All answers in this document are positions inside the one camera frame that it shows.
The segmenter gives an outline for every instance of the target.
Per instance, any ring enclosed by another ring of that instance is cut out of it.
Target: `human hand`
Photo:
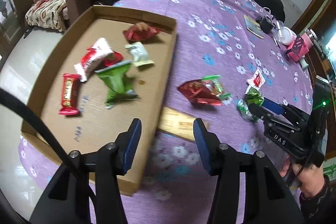
[[[282,177],[287,174],[290,166],[291,159],[287,158],[279,172]],[[302,165],[300,164],[292,164],[292,169],[295,175],[299,173],[301,167]],[[319,168],[314,164],[311,164],[309,167],[305,167],[297,178],[301,182],[300,189],[305,198],[312,198],[316,196],[322,190],[325,183],[322,165]]]

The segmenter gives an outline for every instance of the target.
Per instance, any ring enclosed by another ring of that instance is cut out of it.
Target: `black sleeve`
[[[301,212],[306,223],[333,223],[336,216],[336,191],[330,186],[328,176],[324,175],[322,190],[313,198],[300,195]]]

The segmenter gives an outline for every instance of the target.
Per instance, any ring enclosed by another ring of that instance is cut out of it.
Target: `purple tablecloth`
[[[287,63],[270,37],[262,40],[246,30],[243,16],[265,15],[262,7],[252,0],[120,0],[114,6],[177,20],[178,40],[165,105],[209,121],[210,131],[236,150],[251,154],[263,150],[276,167],[281,165],[284,153],[263,136],[263,123],[243,120],[236,101],[243,97],[246,80],[257,67],[266,79],[261,93],[275,102],[310,113],[312,87],[308,74],[298,64]],[[176,90],[183,82],[206,75],[221,75],[231,93],[222,106],[195,108]],[[58,166],[25,139],[18,149],[22,165],[44,189]],[[194,143],[157,132],[141,189],[132,198],[122,197],[128,222],[206,223],[215,185],[216,177],[203,170]],[[241,176],[237,223],[243,220],[244,187]]]

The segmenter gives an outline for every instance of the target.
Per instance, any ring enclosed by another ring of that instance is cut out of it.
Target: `snack package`
[[[254,116],[249,111],[249,108],[248,108],[247,104],[242,99],[240,99],[237,102],[237,109],[239,110],[239,112],[240,112],[240,114],[241,114],[241,116],[244,120],[253,121],[253,122],[258,121],[258,117]]]
[[[80,75],[75,75],[71,73],[66,73],[63,75],[63,88],[61,96],[62,108],[59,110],[58,114],[79,114],[79,110],[76,108],[76,105],[80,78]]]
[[[218,81],[220,75],[210,75],[202,78],[204,85],[220,100],[225,100],[230,97],[230,93],[224,92],[223,85]]]
[[[125,48],[128,52],[133,55],[134,61],[133,64],[136,67],[140,67],[143,65],[154,64],[152,60],[150,60],[147,50],[141,42],[135,42],[129,45],[125,45]]]
[[[138,100],[137,94],[132,89],[130,79],[126,72],[131,66],[130,60],[125,60],[110,67],[96,70],[96,74],[110,88],[106,99],[106,108],[112,108],[118,100]]]
[[[159,32],[161,31],[144,22],[138,22],[137,24],[129,27],[127,31],[123,31],[123,34],[128,41],[136,42],[145,41],[157,35]]]
[[[260,87],[265,83],[265,78],[260,68],[257,68],[253,77],[251,79],[248,79],[247,83],[254,87],[256,90],[260,89]]]
[[[208,105],[221,105],[222,101],[209,88],[199,80],[191,80],[183,83],[177,90],[181,92],[191,103]]]
[[[112,52],[110,45],[103,37],[88,48],[81,62],[75,65],[76,72],[82,77],[81,82],[86,82],[90,73]]]
[[[264,102],[264,97],[261,95],[261,93],[256,90],[252,86],[248,86],[246,92],[245,92],[245,101],[247,105],[249,106],[252,103],[255,103],[258,106],[261,106]]]
[[[124,57],[119,52],[113,52],[111,55],[109,55],[107,58],[103,60],[104,66],[109,67],[112,66],[120,61],[122,61]]]

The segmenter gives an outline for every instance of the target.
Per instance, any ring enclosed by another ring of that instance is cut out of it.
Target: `metal screw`
[[[117,145],[116,145],[115,143],[108,143],[108,144],[106,145],[106,148],[107,148],[108,150],[111,150],[111,149],[114,149],[116,146],[117,146]]]
[[[73,158],[73,159],[76,158],[76,157],[78,157],[78,155],[79,155],[79,151],[78,150],[71,151],[70,154],[69,154],[69,156],[71,158]]]
[[[229,149],[229,146],[226,144],[226,143],[220,143],[219,144],[219,148],[221,150],[228,150]]]
[[[265,156],[265,153],[264,153],[263,151],[258,150],[258,151],[256,152],[256,155],[257,155],[257,157],[259,157],[259,158],[263,158],[263,157]]]

